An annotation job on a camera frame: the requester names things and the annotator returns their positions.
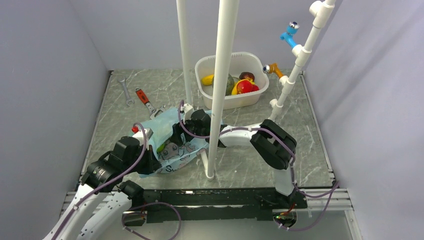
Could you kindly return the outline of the light blue plastic bag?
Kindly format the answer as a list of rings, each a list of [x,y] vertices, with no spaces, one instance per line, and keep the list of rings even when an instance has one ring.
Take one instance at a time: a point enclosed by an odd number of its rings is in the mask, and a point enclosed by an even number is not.
[[[173,126],[176,125],[177,130],[180,129],[176,107],[169,108],[154,119],[142,122],[141,125],[153,132],[148,144],[156,148],[153,155],[159,162],[158,169],[152,173],[141,173],[141,178],[175,172],[209,149],[209,143],[205,139],[191,138],[190,135],[185,135],[185,132],[178,134],[181,142],[176,143],[172,140],[173,133],[176,133]]]

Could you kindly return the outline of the green netted fake melon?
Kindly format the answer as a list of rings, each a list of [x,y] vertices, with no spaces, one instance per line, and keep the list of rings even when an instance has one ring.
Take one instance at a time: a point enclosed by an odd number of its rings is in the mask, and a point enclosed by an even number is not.
[[[232,89],[235,85],[235,81],[232,75],[228,74],[225,88],[225,96],[230,96]]]

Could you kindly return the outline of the pink fake peach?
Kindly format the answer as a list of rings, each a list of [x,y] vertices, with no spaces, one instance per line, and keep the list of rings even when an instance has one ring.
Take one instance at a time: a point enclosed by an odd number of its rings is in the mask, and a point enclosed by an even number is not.
[[[237,83],[236,92],[237,94],[250,93],[253,90],[253,84],[247,80],[243,79]]]

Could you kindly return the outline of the green fake fruit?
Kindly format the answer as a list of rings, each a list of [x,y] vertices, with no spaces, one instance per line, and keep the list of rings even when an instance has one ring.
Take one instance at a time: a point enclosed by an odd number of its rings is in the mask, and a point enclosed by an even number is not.
[[[156,151],[159,153],[159,152],[161,152],[164,148],[165,148],[165,143],[163,143],[162,145],[160,145],[157,149],[156,149]]]

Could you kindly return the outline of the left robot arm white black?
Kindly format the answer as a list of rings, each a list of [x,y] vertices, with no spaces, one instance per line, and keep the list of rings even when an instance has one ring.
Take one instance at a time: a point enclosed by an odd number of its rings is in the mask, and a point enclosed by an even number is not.
[[[99,160],[91,163],[69,206],[46,240],[96,240],[118,217],[139,209],[144,189],[123,178],[130,173],[152,174],[161,164],[157,146],[142,132],[124,136]]]

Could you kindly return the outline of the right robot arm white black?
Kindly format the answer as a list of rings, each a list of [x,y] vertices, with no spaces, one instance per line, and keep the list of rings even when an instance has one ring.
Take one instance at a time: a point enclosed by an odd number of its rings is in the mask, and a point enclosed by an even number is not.
[[[185,110],[177,114],[178,122],[172,126],[170,141],[179,147],[194,138],[209,142],[211,116],[203,109]],[[295,177],[291,167],[295,159],[297,141],[270,119],[248,126],[219,126],[219,148],[253,147],[262,159],[275,170],[276,203],[287,208],[295,201]]]

